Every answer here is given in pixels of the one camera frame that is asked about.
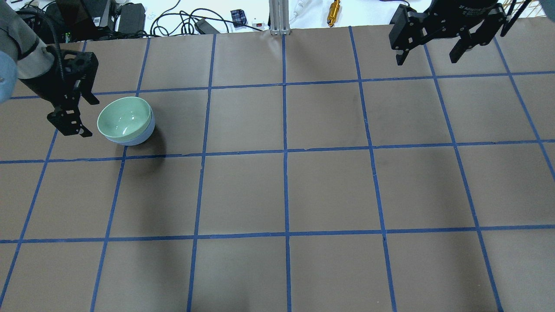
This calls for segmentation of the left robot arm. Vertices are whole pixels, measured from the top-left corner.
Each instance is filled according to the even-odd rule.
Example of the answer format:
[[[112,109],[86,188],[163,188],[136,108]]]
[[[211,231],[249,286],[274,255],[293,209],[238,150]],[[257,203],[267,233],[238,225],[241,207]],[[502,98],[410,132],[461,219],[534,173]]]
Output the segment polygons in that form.
[[[92,52],[68,51],[57,39],[45,44],[6,2],[0,9],[1,102],[13,95],[21,81],[54,108],[47,120],[64,136],[91,137],[82,123],[81,98],[99,104],[92,93],[98,59]]]

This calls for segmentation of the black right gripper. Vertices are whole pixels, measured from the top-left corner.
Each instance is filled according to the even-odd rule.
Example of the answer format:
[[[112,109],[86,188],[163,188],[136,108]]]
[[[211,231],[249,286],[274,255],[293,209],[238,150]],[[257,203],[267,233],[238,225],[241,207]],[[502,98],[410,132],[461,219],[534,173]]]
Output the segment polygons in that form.
[[[489,44],[507,22],[497,0],[433,0],[424,12],[400,4],[388,35],[395,59],[402,66],[411,49],[442,38],[459,38],[449,53],[457,63],[466,51]]]

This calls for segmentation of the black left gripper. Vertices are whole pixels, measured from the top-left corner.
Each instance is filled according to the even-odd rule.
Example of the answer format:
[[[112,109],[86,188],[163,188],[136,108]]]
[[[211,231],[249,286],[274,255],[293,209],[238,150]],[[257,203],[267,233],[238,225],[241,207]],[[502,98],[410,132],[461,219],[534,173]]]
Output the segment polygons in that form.
[[[21,82],[38,97],[49,101],[54,108],[47,120],[63,135],[91,137],[93,133],[83,125],[78,108],[83,97],[90,105],[99,105],[92,87],[98,69],[93,52],[61,51],[62,60],[54,59],[46,73]]]

